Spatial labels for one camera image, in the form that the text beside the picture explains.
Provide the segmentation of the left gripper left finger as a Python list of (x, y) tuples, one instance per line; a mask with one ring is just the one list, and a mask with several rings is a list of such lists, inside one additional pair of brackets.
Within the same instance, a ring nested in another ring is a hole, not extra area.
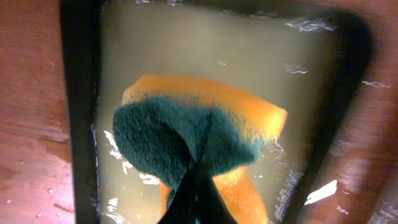
[(170, 207), (158, 224), (194, 224), (196, 219), (195, 196), (197, 190), (196, 170), (188, 170), (175, 195)]

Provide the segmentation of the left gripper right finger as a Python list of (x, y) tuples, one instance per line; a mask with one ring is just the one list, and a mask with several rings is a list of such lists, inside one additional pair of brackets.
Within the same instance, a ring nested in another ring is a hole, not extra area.
[(195, 174), (195, 223), (237, 224), (211, 176), (201, 168), (195, 169)]

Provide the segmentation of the yellow green sponge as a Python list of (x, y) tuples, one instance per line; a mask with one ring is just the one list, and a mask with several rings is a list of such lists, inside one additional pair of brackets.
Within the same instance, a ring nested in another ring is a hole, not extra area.
[(285, 109), (219, 81), (144, 75), (124, 91), (113, 135), (135, 169), (159, 180), (162, 217), (185, 173), (201, 168), (237, 223), (267, 223), (247, 168), (280, 136), (287, 116)]

